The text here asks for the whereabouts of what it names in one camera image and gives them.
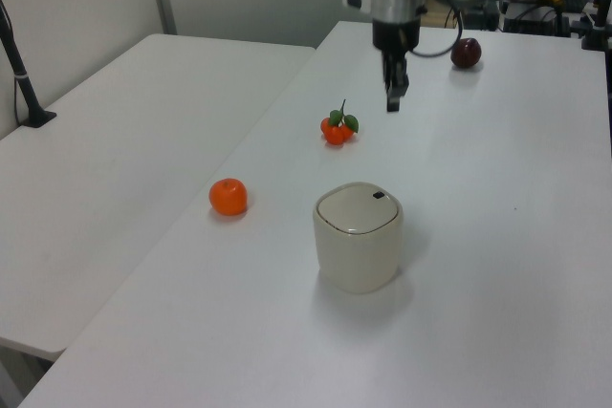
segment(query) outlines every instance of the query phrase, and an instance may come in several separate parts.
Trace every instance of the green leaf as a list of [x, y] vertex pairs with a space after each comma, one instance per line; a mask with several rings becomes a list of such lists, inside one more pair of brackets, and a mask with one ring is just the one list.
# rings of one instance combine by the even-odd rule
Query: green leaf
[[340, 110], [332, 110], [329, 113], [329, 125], [338, 126], [342, 121], [342, 112]]
[[358, 133], [360, 131], [360, 123], [352, 115], [347, 115], [344, 117], [344, 124], [354, 133]]

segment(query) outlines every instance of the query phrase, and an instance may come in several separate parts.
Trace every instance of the desk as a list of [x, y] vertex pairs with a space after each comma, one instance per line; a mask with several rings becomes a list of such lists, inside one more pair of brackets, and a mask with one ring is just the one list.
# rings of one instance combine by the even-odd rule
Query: desk
[[[422, 29], [423, 51], [453, 36]], [[387, 114], [370, 27], [338, 24], [23, 408], [606, 406], [603, 56], [473, 36], [479, 72], [410, 56]], [[570, 55], [579, 86], [554, 64]], [[318, 126], [345, 97], [362, 130], [331, 148]], [[226, 176], [251, 192], [241, 218], [209, 210]], [[351, 181], [405, 213], [402, 271], [366, 295], [318, 275], [313, 206]]]
[[55, 360], [313, 52], [153, 35], [0, 141], [0, 345]]

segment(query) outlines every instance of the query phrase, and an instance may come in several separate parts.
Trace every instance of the orange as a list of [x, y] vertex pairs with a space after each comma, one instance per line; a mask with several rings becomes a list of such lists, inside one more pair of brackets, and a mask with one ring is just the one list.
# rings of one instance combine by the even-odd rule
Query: orange
[[332, 126], [330, 129], [325, 131], [323, 135], [332, 145], [342, 145], [344, 142], [344, 136], [342, 135], [340, 128], [337, 126]]
[[329, 124], [329, 117], [328, 118], [324, 118], [323, 121], [321, 122], [321, 132], [323, 134], [325, 134], [325, 132], [327, 130], [329, 130], [332, 126], [330, 126]]
[[210, 188], [208, 199], [222, 215], [242, 214], [247, 210], [247, 187], [238, 179], [223, 179]]
[[344, 138], [344, 140], [351, 139], [351, 136], [355, 134], [355, 131], [353, 131], [351, 128], [349, 128], [345, 124], [340, 126], [340, 131], [342, 133], [342, 137]]

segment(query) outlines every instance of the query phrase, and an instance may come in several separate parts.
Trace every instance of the container lid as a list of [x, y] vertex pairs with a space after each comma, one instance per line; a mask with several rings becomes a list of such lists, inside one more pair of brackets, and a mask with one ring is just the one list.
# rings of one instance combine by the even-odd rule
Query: container lid
[[399, 209], [395, 200], [376, 185], [351, 183], [324, 197], [317, 213], [339, 231], [364, 234], [387, 225]]

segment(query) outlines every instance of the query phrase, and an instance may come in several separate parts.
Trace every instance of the white container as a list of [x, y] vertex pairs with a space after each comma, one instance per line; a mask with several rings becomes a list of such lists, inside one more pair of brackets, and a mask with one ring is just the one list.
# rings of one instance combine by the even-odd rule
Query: white container
[[402, 205], [372, 183], [348, 183], [315, 205], [321, 273], [340, 289], [367, 293], [386, 284], [402, 250]]

